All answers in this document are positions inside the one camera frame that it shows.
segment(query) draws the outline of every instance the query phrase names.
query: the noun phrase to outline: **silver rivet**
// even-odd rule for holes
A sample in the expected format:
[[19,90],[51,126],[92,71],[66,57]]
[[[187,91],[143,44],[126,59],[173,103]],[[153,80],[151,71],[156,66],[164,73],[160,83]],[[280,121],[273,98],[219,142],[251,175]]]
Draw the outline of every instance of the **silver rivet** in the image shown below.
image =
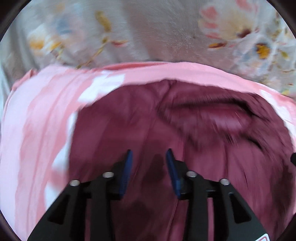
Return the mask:
[[72,187],[79,186],[79,184],[80,184],[80,181],[79,180],[72,180],[70,182],[70,186],[72,186]]
[[103,173],[103,177],[105,178],[111,178],[114,176],[114,173],[113,172],[104,172]]
[[226,179],[226,178],[221,179],[221,180],[220,180],[220,183],[221,183],[222,185],[224,185],[224,186],[230,184],[230,182],[229,182],[228,179]]
[[197,176],[197,173],[194,172],[194,171],[189,171],[189,172],[186,173],[186,175],[187,175],[188,177],[196,177],[196,176]]

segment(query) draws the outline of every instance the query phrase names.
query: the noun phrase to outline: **shiny maroon fabric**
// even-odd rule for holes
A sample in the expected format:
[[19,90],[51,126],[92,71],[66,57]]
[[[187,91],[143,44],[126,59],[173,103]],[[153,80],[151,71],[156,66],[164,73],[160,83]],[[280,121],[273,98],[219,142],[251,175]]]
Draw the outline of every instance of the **shiny maroon fabric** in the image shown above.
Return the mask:
[[173,193],[168,148],[204,178],[228,178],[271,240],[291,220],[293,148],[271,105],[256,94],[163,80],[120,87],[78,114],[69,180],[92,180],[133,151],[127,193],[112,204],[116,240],[182,240],[187,202]]

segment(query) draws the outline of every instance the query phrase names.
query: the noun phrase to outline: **red-bordered sticker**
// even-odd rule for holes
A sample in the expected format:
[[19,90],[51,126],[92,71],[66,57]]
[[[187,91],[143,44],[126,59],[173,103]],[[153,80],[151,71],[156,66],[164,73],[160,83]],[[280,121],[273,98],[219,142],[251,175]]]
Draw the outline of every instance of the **red-bordered sticker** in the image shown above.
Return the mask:
[[258,238],[255,241],[270,241],[268,234],[264,234],[262,237]]

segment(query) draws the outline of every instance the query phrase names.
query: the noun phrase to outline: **pink and white cloth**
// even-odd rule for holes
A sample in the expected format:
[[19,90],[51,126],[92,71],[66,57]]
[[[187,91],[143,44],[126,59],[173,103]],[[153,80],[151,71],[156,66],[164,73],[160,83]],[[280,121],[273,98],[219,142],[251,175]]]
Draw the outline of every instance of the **pink and white cloth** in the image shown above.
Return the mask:
[[20,237],[29,234],[68,182],[77,112],[121,85],[179,79],[265,98],[284,120],[296,150],[296,105],[262,84],[195,63],[146,62],[75,70],[48,66],[14,86],[1,126],[0,209]]

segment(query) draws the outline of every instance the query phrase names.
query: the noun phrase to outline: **metal screw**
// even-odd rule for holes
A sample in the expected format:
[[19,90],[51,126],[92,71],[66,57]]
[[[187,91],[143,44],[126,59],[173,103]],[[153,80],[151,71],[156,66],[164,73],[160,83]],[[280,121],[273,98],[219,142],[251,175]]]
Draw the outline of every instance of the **metal screw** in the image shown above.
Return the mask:
[[186,173],[186,175],[187,175],[188,177],[196,177],[196,176],[197,176],[197,173],[194,172],[194,171],[189,171],[189,172]]
[[80,181],[79,180],[72,180],[70,182],[70,186],[72,187],[76,187],[76,186],[79,186],[80,185]]
[[220,183],[221,183],[222,185],[224,185],[224,186],[230,184],[230,182],[229,182],[228,179],[226,179],[226,178],[221,179],[221,180],[220,180]]
[[111,178],[114,176],[114,173],[113,172],[104,172],[103,173],[103,177],[104,178]]

